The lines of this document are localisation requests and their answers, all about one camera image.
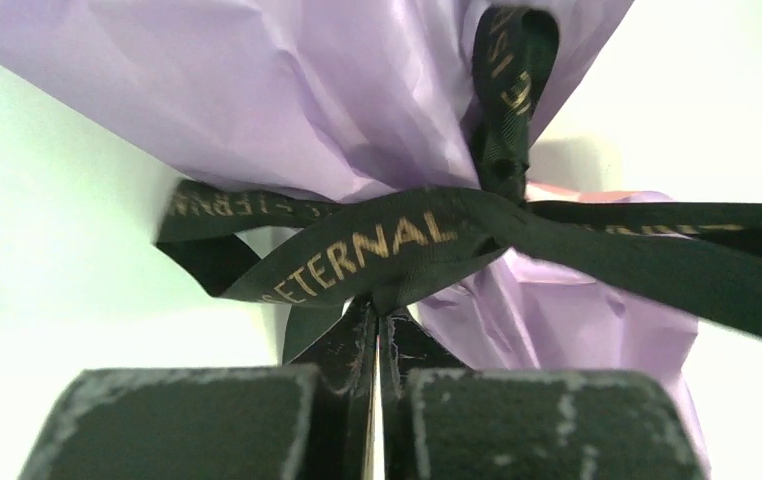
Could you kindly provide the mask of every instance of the black metal tool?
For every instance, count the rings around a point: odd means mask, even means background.
[[[84,372],[21,479],[369,478],[376,366],[387,479],[703,478],[651,379],[477,372],[362,297],[282,367]]]

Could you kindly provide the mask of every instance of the white background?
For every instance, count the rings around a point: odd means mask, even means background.
[[[546,183],[762,202],[762,0],[637,0],[533,152]],[[173,178],[0,68],[0,479],[82,368],[276,363],[283,312],[151,247]],[[762,343],[703,324],[685,372],[714,478],[762,478]]]

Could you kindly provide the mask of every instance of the purple wrapping paper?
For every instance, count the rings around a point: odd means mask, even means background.
[[[549,10],[561,30],[533,141],[632,0],[501,3]],[[469,58],[486,8],[479,0],[0,0],[0,64],[222,188],[338,202],[425,185],[477,188],[465,138],[478,116]],[[475,367],[651,374],[704,457],[680,373],[695,318],[513,252],[419,309]]]

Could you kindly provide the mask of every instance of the white table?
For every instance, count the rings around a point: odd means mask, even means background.
[[[638,0],[534,157],[566,187],[762,201],[762,0]],[[151,247],[173,178],[0,68],[0,480],[83,368],[277,362],[283,311]],[[685,372],[714,478],[762,478],[762,343],[705,324]]]

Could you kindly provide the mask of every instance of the crumpled purple paper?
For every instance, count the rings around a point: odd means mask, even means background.
[[[517,0],[561,42],[532,141],[632,0]],[[196,179],[354,202],[477,188],[470,56],[481,0],[0,0],[0,64]],[[636,195],[631,201],[643,201]],[[704,446],[680,370],[696,320],[509,252],[420,305],[477,367],[630,368]]]

